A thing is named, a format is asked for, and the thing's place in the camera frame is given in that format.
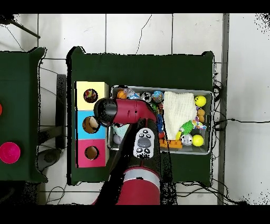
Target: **yellow block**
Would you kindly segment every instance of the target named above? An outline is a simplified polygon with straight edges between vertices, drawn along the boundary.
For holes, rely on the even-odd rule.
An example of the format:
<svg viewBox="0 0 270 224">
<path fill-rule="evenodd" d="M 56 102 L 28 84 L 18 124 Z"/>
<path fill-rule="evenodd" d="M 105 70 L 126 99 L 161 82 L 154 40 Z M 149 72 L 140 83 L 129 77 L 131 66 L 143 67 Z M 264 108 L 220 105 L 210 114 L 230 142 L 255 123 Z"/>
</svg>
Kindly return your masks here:
<svg viewBox="0 0 270 224">
<path fill-rule="evenodd" d="M 98 93 L 98 99 L 109 97 L 109 87 L 105 82 L 86 82 L 77 81 L 77 108 L 78 110 L 93 110 L 95 102 L 86 102 L 83 98 L 83 94 L 88 89 L 94 89 Z"/>
</svg>

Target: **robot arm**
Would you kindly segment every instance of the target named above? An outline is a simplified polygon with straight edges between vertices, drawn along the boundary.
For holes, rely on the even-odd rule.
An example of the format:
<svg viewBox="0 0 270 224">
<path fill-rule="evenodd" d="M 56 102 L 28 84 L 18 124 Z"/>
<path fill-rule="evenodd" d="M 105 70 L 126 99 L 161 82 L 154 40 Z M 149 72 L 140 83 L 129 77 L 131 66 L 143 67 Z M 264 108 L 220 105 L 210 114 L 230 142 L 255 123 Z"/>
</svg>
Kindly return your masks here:
<svg viewBox="0 0 270 224">
<path fill-rule="evenodd" d="M 160 204 L 157 118 L 142 100 L 100 99 L 94 114 L 103 126 L 130 124 L 95 204 Z"/>
</svg>

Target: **blue block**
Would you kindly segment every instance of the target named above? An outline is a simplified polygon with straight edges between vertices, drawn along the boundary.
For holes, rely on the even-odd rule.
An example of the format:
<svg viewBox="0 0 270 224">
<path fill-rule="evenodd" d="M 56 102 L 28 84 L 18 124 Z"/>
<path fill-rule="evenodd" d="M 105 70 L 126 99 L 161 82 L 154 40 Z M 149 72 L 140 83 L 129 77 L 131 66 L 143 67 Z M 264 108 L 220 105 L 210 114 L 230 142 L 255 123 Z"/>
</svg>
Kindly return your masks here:
<svg viewBox="0 0 270 224">
<path fill-rule="evenodd" d="M 94 111 L 92 110 L 78 110 L 78 139 L 105 139 L 106 129 L 103 126 L 99 127 L 99 130 L 94 134 L 89 134 L 82 128 L 83 120 L 86 117 L 94 116 Z"/>
</svg>

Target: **orange ball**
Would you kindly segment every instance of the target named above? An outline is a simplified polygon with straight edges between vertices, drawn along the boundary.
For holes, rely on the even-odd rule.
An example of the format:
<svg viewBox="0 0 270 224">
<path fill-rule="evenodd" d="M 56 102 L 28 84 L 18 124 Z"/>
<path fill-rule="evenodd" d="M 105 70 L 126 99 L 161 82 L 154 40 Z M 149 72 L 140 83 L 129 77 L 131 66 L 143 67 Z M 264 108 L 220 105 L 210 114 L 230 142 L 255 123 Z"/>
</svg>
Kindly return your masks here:
<svg viewBox="0 0 270 224">
<path fill-rule="evenodd" d="M 117 93 L 117 98 L 119 98 L 119 99 L 126 99 L 127 98 L 127 95 L 124 93 L 123 90 L 120 90 Z"/>
</svg>

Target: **shape sorter box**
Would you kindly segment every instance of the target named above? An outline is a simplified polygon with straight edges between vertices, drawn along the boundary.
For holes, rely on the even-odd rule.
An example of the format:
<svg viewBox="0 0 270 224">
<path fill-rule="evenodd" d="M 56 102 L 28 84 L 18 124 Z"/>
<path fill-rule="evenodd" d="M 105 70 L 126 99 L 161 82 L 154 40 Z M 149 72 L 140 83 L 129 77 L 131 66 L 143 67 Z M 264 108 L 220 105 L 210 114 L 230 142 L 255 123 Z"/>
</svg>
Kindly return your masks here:
<svg viewBox="0 0 270 224">
<path fill-rule="evenodd" d="M 107 146 L 107 128 L 99 126 L 98 131 L 92 134 L 87 133 L 83 129 L 83 121 L 86 117 L 94 116 L 94 104 L 97 100 L 108 97 L 109 88 L 105 82 L 76 82 L 76 106 L 78 124 L 76 124 L 76 132 L 78 133 L 78 155 L 77 165 L 81 167 L 102 167 L 106 166 L 109 159 L 109 149 Z M 84 100 L 85 91 L 93 89 L 97 92 L 97 100 L 95 102 L 87 102 Z M 94 146 L 98 151 L 95 159 L 87 158 L 85 152 L 88 147 Z"/>
</svg>

